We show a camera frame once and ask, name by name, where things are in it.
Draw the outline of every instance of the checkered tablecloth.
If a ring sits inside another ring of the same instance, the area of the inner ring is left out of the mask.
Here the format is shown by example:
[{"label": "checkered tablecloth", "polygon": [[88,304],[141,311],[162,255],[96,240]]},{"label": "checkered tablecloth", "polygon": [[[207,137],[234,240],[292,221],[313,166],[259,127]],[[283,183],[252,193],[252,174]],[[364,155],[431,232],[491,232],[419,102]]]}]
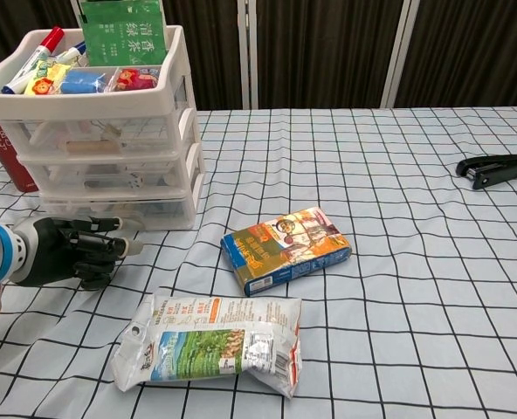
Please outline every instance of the checkered tablecloth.
[{"label": "checkered tablecloth", "polygon": [[[517,417],[517,180],[460,160],[517,154],[517,108],[200,113],[194,230],[147,245],[104,292],[8,286],[0,417]],[[303,299],[303,371],[284,400],[242,375],[122,394],[108,361],[144,293],[242,296],[219,240],[320,205],[352,258],[264,292]],[[0,169],[0,223],[38,211]]]}]

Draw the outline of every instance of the colorful snack box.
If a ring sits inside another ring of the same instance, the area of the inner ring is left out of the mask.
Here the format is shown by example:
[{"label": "colorful snack box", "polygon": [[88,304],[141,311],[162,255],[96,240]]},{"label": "colorful snack box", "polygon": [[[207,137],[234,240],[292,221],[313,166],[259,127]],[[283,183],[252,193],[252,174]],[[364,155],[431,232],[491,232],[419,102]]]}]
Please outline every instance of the colorful snack box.
[{"label": "colorful snack box", "polygon": [[314,207],[222,238],[247,297],[349,258],[348,240]]}]

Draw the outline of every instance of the yellow item in drawer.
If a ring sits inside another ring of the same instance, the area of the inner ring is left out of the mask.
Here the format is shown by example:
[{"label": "yellow item in drawer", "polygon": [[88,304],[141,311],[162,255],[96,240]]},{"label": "yellow item in drawer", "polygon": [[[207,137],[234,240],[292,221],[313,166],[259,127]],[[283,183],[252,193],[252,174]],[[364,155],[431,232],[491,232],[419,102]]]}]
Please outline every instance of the yellow item in drawer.
[{"label": "yellow item in drawer", "polygon": [[33,96],[55,93],[70,68],[69,65],[40,59],[36,65],[35,76],[28,83],[24,94]]}]

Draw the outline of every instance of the stapler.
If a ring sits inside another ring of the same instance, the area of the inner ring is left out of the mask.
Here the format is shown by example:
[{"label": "stapler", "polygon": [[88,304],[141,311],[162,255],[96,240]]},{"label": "stapler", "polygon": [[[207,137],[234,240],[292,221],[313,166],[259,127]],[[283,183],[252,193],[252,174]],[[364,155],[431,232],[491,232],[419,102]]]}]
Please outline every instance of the stapler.
[{"label": "stapler", "polygon": [[484,155],[461,161],[457,175],[473,181],[472,189],[483,189],[517,178],[517,155]]}]

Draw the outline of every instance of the green tea package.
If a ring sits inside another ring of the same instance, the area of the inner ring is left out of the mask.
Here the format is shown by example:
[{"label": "green tea package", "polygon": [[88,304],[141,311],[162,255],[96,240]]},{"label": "green tea package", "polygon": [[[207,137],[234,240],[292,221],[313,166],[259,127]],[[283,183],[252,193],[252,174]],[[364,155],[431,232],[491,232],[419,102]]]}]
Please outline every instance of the green tea package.
[{"label": "green tea package", "polygon": [[160,65],[167,54],[160,0],[82,3],[90,66]]}]

